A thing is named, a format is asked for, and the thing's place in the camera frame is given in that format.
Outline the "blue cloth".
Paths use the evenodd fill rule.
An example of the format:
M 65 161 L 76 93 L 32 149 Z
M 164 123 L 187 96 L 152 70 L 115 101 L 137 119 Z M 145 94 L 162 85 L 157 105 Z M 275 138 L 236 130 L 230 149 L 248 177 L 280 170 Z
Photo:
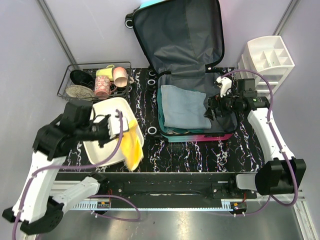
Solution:
M 160 93 L 165 127 L 184 130 L 211 128 L 211 121 L 205 117 L 205 93 L 173 85 L 162 85 Z

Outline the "yellow towel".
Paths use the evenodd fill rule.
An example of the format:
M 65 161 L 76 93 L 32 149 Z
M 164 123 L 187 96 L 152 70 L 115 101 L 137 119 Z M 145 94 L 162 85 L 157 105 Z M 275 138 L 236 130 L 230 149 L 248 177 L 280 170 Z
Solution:
M 143 145 L 137 134 L 138 121 L 133 119 L 128 124 L 128 131 L 123 133 L 120 149 L 124 156 L 126 168 L 133 172 L 142 161 Z

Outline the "teal cloth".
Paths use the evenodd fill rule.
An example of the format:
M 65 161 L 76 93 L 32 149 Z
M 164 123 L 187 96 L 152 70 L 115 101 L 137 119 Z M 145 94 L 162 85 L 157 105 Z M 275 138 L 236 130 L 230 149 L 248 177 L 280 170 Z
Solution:
M 198 128 L 198 129 L 183 129 L 183 128 L 164 126 L 165 116 L 164 116 L 164 112 L 163 112 L 161 88 L 159 88 L 157 90 L 156 103 L 157 103 L 159 128 L 164 133 L 166 133 L 168 135 L 180 135 L 180 134 L 187 134 L 187 133 L 195 134 L 195 133 L 203 133 L 204 132 L 204 129 L 201 129 L 201 128 Z

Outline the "pink and teal kids suitcase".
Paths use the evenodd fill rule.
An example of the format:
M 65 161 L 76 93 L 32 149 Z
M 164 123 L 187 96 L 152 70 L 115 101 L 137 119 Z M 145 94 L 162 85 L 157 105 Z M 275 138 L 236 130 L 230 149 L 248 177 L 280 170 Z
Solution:
M 220 93 L 216 79 L 222 74 L 216 66 L 225 55 L 221 6 L 217 0 L 151 0 L 125 16 L 133 29 L 153 75 L 147 87 L 156 94 L 163 85 L 206 94 Z M 238 116 L 210 120 L 203 133 L 166 134 L 157 123 L 148 134 L 170 143 L 224 141 L 239 125 Z

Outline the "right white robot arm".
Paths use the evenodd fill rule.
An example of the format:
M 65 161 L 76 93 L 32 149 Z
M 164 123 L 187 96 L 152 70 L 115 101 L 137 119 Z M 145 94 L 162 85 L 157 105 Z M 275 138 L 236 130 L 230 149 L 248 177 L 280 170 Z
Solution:
M 220 92 L 208 98 L 207 117 L 215 119 L 242 113 L 254 129 L 260 143 L 264 165 L 256 173 L 240 173 L 227 185 L 228 195 L 239 198 L 245 190 L 262 196 L 293 194 L 299 188 L 306 171 L 306 163 L 298 159 L 286 146 L 273 119 L 271 103 L 258 96 L 253 78 L 240 79 L 236 92 L 232 80 L 218 77 Z

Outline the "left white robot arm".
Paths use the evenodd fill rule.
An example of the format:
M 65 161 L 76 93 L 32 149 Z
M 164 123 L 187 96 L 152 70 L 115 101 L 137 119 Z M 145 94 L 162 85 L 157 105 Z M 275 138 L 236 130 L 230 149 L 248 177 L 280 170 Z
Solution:
M 2 212 L 2 217 L 13 223 L 12 239 L 16 239 L 17 230 L 26 235 L 49 233 L 73 206 L 88 197 L 103 198 L 108 193 L 106 178 L 97 172 L 61 194 L 51 195 L 50 191 L 70 150 L 78 142 L 97 141 L 101 147 L 111 142 L 111 121 L 118 127 L 116 135 L 121 136 L 122 119 L 120 111 L 115 115 L 96 115 L 90 102 L 72 100 L 62 114 L 38 130 L 20 197 L 14 206 Z

